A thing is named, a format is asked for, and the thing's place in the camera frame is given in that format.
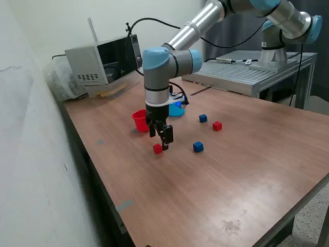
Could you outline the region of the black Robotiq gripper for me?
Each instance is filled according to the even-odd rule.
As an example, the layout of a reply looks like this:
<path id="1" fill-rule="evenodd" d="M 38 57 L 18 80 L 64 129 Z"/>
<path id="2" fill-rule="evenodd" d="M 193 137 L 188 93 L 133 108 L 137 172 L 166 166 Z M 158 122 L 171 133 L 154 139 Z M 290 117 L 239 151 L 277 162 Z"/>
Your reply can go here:
<path id="1" fill-rule="evenodd" d="M 168 150 L 169 144 L 174 140 L 173 127 L 166 124 L 169 116 L 169 106 L 152 107 L 146 104 L 145 107 L 146 124 L 149 124 L 150 137 L 156 136 L 157 132 L 162 142 L 162 150 Z"/>

